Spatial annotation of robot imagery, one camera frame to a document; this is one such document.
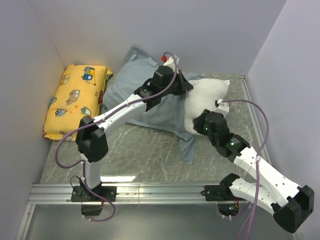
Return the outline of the white pillow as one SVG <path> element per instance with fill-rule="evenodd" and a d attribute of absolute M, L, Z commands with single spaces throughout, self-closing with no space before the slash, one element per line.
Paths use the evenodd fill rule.
<path fill-rule="evenodd" d="M 204 110 L 214 112 L 215 101 L 223 99 L 230 86 L 229 80 L 215 78 L 192 79 L 188 81 L 193 89 L 188 91 L 184 100 L 184 128 L 192 135 L 199 135 L 194 130 L 193 120 Z"/>

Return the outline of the blue pillowcase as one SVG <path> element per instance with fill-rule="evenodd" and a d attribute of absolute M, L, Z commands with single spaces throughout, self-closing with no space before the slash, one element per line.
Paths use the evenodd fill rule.
<path fill-rule="evenodd" d="M 159 66 L 148 53 L 132 47 L 126 55 L 122 68 L 113 77 L 114 82 L 106 87 L 100 112 L 106 113 L 126 100 L 134 90 L 154 75 Z M 184 101 L 184 95 L 169 94 L 161 99 L 160 104 L 128 122 L 174 133 L 179 138 L 182 160 L 191 166 L 195 159 L 195 139 L 185 130 Z"/>

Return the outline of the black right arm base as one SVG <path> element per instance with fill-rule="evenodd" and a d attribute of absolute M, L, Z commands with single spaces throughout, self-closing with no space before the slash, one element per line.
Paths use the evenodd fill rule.
<path fill-rule="evenodd" d="M 206 202 L 217 202 L 217 212 L 222 218 L 239 217 L 251 207 L 250 202 L 241 206 L 245 200 L 235 197 L 230 190 L 221 185 L 205 185 L 200 194 L 204 196 Z"/>

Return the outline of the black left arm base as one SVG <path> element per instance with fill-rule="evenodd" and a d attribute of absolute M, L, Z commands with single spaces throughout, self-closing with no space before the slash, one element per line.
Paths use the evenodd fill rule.
<path fill-rule="evenodd" d="M 89 191 L 82 184 L 73 187 L 70 201 L 72 203 L 81 203 L 81 214 L 85 217 L 97 217 L 102 213 L 105 203 L 115 202 L 116 195 L 116 186 L 98 185 Z"/>

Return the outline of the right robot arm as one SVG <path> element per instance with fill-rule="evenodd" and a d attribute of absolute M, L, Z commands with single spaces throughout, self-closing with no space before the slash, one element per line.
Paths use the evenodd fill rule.
<path fill-rule="evenodd" d="M 314 210 L 313 189 L 291 181 L 260 157 L 246 140 L 230 132 L 223 114 L 206 109 L 193 124 L 221 156 L 256 180 L 252 184 L 231 173 L 220 183 L 221 196 L 247 200 L 270 213 L 282 229 L 295 233 Z"/>

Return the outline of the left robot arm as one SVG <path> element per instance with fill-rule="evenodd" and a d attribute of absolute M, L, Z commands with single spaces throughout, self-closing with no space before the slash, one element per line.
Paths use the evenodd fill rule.
<path fill-rule="evenodd" d="M 96 201 L 101 195 L 100 161 L 107 155 L 107 138 L 129 120 L 149 111 L 167 95 L 181 96 L 193 89 L 181 70 L 160 66 L 153 76 L 126 100 L 95 118 L 83 117 L 79 123 L 76 144 L 83 161 L 83 195 Z"/>

